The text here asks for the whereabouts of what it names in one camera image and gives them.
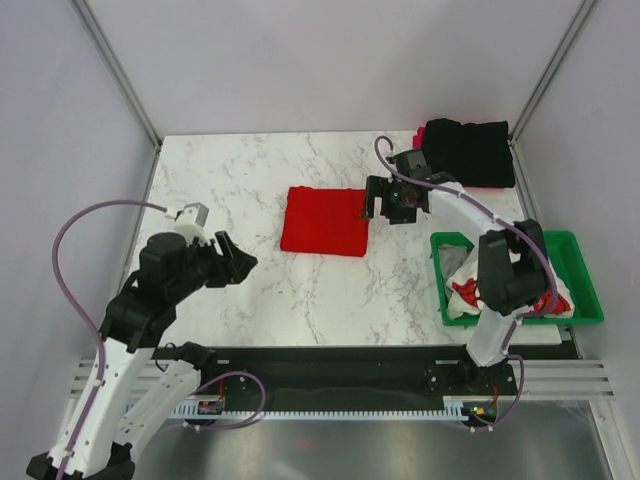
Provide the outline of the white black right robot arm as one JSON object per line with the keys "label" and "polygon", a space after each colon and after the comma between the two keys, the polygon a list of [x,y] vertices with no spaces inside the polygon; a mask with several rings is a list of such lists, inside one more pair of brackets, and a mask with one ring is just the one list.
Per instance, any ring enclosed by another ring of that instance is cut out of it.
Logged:
{"label": "white black right robot arm", "polygon": [[492,366],[508,355],[511,339],[531,307],[546,293],[557,295],[541,225],[534,219],[507,220],[491,211],[457,182],[410,181],[370,175],[366,179],[361,217],[380,215],[390,224],[410,224],[419,209],[448,221],[472,242],[477,257],[477,293],[483,305],[466,343],[469,362],[458,368],[467,392],[483,392],[494,381]]}

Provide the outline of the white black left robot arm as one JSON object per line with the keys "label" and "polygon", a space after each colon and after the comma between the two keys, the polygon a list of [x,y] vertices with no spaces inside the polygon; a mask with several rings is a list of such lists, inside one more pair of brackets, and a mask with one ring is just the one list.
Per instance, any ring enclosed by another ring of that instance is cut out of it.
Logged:
{"label": "white black left robot arm", "polygon": [[171,411],[219,382],[212,350],[187,342],[157,383],[131,409],[135,383],[177,318],[179,303],[203,287],[243,282],[257,259],[224,231],[202,242],[164,232],[150,237],[139,267],[109,302],[94,366],[62,439],[33,457],[34,479],[130,479],[135,463]]}

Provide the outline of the grey t-shirt in bin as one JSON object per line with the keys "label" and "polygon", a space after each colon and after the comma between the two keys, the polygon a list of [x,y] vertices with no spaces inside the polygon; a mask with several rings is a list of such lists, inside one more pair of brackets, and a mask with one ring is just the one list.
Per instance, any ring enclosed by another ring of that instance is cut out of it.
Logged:
{"label": "grey t-shirt in bin", "polygon": [[438,266],[444,280],[451,277],[466,261],[470,250],[463,245],[442,244],[438,246]]}

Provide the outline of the white red printed t-shirt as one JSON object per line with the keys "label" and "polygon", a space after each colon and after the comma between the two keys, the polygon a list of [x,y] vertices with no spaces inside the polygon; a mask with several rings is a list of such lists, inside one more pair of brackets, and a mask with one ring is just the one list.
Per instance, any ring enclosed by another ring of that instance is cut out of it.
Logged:
{"label": "white red printed t-shirt", "polygon": [[[545,318],[572,318],[575,305],[570,290],[564,281],[551,268],[556,281],[558,298],[553,310]],[[475,250],[464,259],[457,270],[453,271],[445,281],[445,293],[448,295],[447,313],[452,320],[464,316],[478,318],[484,303],[480,300],[477,287],[478,259]]]}

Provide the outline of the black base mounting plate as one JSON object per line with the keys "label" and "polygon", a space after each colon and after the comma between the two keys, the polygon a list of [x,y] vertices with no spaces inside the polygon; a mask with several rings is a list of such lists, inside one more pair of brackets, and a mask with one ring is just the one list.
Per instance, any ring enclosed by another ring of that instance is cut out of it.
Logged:
{"label": "black base mounting plate", "polygon": [[478,367],[461,346],[216,348],[196,362],[204,381],[231,371],[255,375],[206,388],[235,408],[264,399],[269,410],[392,409],[517,391],[508,361]]}

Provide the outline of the green plastic bin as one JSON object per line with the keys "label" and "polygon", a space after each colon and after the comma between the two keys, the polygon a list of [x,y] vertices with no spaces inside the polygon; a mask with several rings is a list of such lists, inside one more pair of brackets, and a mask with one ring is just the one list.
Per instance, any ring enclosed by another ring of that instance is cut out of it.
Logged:
{"label": "green plastic bin", "polygon": [[[544,239],[552,267],[570,290],[575,312],[572,318],[533,317],[525,319],[524,323],[526,325],[584,326],[602,322],[604,314],[575,236],[566,231],[547,231],[544,233]],[[458,320],[452,320],[449,317],[447,313],[448,295],[445,293],[446,280],[443,279],[437,264],[439,245],[463,245],[471,253],[473,250],[471,242],[457,232],[435,233],[431,236],[430,242],[442,323],[446,326],[456,327],[476,325],[479,317],[464,316]]]}

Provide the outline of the aluminium rail left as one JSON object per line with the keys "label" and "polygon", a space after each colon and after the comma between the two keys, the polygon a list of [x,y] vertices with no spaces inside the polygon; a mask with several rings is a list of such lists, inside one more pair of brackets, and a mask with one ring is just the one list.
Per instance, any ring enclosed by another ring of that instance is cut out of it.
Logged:
{"label": "aluminium rail left", "polygon": [[[132,390],[130,391],[130,398],[142,398],[160,379],[160,376],[168,368],[168,361],[155,361],[151,360],[145,364],[143,369],[138,374],[137,379],[134,382]],[[84,387],[89,379],[89,375],[92,371],[92,364],[90,360],[82,360],[76,371],[74,379],[70,388],[70,399],[79,399]]]}

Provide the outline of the aluminium rail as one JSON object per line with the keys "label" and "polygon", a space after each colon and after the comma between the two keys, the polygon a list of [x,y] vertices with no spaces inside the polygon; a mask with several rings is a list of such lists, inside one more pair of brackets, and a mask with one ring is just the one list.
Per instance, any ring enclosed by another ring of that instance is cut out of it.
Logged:
{"label": "aluminium rail", "polygon": [[525,360],[523,401],[600,401],[614,397],[600,360]]}
{"label": "aluminium rail", "polygon": [[[130,391],[130,398],[142,398],[160,379],[160,376],[168,368],[168,361],[155,361],[151,360],[145,364],[143,369],[138,374],[137,379],[134,382],[132,390]],[[92,364],[90,360],[82,360],[76,371],[74,379],[70,388],[70,399],[79,399],[84,387],[89,379],[89,375],[92,371]]]}

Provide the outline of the aluminium frame post right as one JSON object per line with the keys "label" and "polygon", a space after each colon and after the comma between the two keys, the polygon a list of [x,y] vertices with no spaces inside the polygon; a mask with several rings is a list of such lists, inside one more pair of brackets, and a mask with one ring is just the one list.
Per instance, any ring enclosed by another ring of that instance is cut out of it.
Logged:
{"label": "aluminium frame post right", "polygon": [[579,2],[574,14],[565,28],[560,40],[554,48],[551,57],[546,63],[541,76],[536,82],[523,109],[521,110],[510,133],[509,140],[514,145],[524,132],[540,103],[544,99],[552,82],[564,65],[572,48],[588,24],[594,11],[599,6],[599,0],[582,0]]}

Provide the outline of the aluminium frame post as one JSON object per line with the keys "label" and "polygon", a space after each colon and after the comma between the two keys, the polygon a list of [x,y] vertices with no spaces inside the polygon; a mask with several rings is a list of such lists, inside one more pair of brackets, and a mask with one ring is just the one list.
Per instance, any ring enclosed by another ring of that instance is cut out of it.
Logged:
{"label": "aluminium frame post", "polygon": [[574,14],[565,28],[560,40],[554,48],[551,57],[546,63],[541,76],[536,82],[523,109],[521,110],[510,133],[509,140],[514,145],[524,132],[540,103],[544,99],[552,82],[564,65],[572,48],[588,24],[594,11],[599,6],[599,0],[582,0],[579,2]]}
{"label": "aluminium frame post", "polygon": [[153,145],[153,148],[156,151],[159,151],[162,146],[162,139],[146,112],[140,97],[131,83],[131,80],[118,59],[116,52],[104,32],[104,29],[100,25],[90,2],[85,0],[71,0],[70,5],[78,15],[118,90],[123,95],[129,109],[136,118],[137,123],[143,129],[147,139]]}

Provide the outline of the aluminium rail right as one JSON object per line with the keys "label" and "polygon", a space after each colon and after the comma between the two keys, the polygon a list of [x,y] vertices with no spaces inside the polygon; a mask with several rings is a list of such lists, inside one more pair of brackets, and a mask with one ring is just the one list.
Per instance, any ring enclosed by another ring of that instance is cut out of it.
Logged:
{"label": "aluminium rail right", "polygon": [[600,401],[614,397],[600,360],[525,360],[523,401]]}

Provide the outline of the aluminium frame post left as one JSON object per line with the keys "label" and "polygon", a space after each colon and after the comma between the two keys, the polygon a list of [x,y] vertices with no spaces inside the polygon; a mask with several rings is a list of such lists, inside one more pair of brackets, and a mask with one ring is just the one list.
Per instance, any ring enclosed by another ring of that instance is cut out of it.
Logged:
{"label": "aluminium frame post left", "polygon": [[131,83],[131,80],[118,59],[116,52],[104,32],[104,29],[100,25],[90,2],[85,0],[71,0],[70,5],[78,15],[118,90],[123,95],[129,109],[136,118],[137,123],[143,129],[147,139],[153,145],[153,148],[156,151],[159,151],[162,146],[162,139],[146,112],[140,97]]}

